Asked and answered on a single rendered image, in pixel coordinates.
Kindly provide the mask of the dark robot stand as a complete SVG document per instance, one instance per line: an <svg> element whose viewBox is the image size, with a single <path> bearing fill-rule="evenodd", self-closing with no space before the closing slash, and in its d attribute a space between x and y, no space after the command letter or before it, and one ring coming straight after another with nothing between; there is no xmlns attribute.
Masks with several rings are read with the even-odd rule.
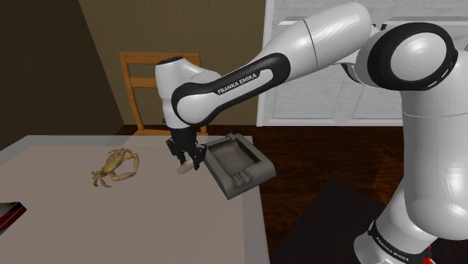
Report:
<svg viewBox="0 0 468 264"><path fill-rule="evenodd" d="M360 264L355 238L385 208L375 190L377 178L331 177L304 210L270 264Z"/></svg>

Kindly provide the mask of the grey square ashtray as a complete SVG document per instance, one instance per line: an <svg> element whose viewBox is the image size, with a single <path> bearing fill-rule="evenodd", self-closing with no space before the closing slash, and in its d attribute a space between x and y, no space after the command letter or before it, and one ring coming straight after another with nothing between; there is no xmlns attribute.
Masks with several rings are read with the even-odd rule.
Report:
<svg viewBox="0 0 468 264"><path fill-rule="evenodd" d="M277 175L274 164L240 133L229 133L205 145L203 162L228 200Z"/></svg>

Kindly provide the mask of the wooden chair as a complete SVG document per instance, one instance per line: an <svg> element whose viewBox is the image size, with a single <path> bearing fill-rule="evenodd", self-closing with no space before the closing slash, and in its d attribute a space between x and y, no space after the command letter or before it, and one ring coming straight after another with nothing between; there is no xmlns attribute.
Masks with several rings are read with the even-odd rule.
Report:
<svg viewBox="0 0 468 264"><path fill-rule="evenodd" d="M139 107L135 97L134 89L157 89L156 79L154 77L132 77L129 65L156 65L159 61L171 57L182 56L189 62L200 66L201 59L199 53L183 52L119 52L118 57L121 63L121 69L124 77L124 83L127 91L128 100L132 109L133 117L136 122L137 130L134 136L169 136L169 130L147 129L143 124Z"/></svg>

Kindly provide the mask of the beige oval egg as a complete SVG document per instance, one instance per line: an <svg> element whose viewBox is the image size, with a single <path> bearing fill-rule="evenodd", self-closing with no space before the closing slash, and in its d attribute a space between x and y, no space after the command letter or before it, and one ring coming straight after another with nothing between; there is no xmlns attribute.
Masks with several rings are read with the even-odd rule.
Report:
<svg viewBox="0 0 468 264"><path fill-rule="evenodd" d="M191 159L189 159L180 165L180 167L177 170L177 173L184 174L184 173L189 172L193 168L194 168L194 162Z"/></svg>

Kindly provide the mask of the red and black book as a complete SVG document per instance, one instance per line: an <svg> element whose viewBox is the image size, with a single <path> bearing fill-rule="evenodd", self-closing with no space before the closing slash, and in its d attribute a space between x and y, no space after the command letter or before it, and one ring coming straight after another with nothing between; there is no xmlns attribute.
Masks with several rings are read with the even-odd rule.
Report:
<svg viewBox="0 0 468 264"><path fill-rule="evenodd" d="M27 208L21 202L0 202L0 235L26 211Z"/></svg>

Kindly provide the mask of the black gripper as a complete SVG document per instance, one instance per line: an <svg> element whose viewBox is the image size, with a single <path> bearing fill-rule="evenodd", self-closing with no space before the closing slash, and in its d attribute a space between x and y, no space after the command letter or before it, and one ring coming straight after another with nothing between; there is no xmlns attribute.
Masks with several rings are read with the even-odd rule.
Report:
<svg viewBox="0 0 468 264"><path fill-rule="evenodd" d="M198 170L206 156L207 146L197 143L197 130L194 127L171 128L171 137L166 141L172 156L182 165L186 161L185 152L190 153L193 168Z"/></svg>

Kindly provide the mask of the tan crab figure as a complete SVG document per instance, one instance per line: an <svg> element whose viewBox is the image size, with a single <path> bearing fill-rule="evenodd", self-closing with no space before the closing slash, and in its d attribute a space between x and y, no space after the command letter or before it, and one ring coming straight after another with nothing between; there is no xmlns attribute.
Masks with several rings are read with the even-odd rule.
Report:
<svg viewBox="0 0 468 264"><path fill-rule="evenodd" d="M133 161L134 171L117 175L115 170L127 160ZM139 165L140 159L138 154L133 153L130 149L126 148L114 149L109 152L109 157L106 159L103 167L100 168L98 171L91 172L93 185L97 187L98 182L100 182L102 186L104 186L105 188L109 188L110 186L104 181L105 176L109 176L114 182L123 181L125 179L129 179L135 176L137 174L137 170L139 169Z"/></svg>

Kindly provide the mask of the white panelled cabinet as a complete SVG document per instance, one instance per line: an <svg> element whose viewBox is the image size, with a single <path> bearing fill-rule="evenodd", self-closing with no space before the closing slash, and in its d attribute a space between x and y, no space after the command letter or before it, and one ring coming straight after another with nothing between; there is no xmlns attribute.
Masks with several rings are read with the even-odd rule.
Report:
<svg viewBox="0 0 468 264"><path fill-rule="evenodd" d="M468 44L468 0L266 0L263 40L303 17L347 2L363 4L378 29L427 21L446 28L458 49ZM335 65L261 94L257 124L397 126L401 96L353 82Z"/></svg>

